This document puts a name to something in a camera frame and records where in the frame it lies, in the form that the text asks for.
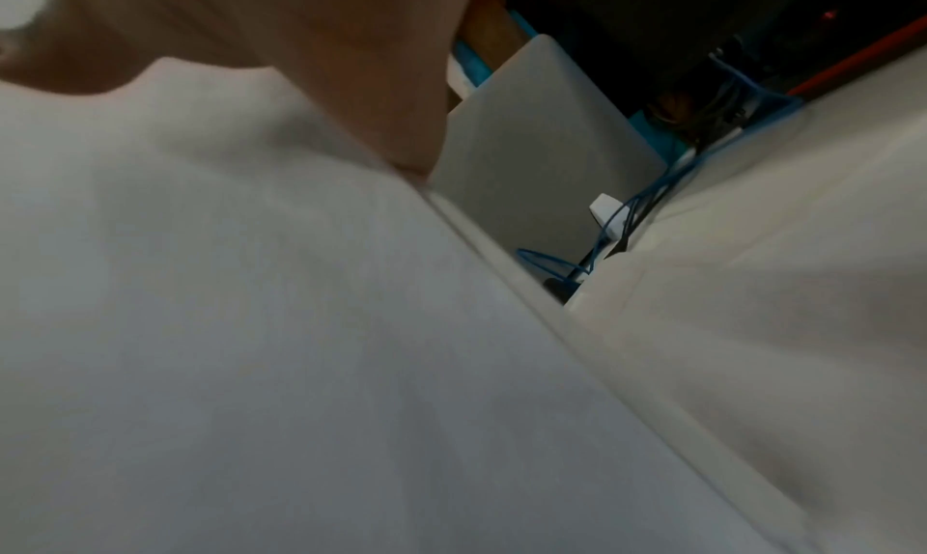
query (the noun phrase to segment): person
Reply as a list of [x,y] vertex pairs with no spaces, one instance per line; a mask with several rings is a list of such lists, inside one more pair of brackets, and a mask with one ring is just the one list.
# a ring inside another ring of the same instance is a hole
[[388,162],[426,175],[467,1],[47,0],[30,23],[0,32],[0,80],[92,95],[164,57],[270,66]]

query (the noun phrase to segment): skin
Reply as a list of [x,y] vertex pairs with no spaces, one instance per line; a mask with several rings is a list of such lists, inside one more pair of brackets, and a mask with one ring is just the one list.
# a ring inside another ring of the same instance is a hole
[[426,175],[467,1],[47,0],[30,23],[0,31],[0,80],[93,95],[161,57],[271,66],[387,161]]

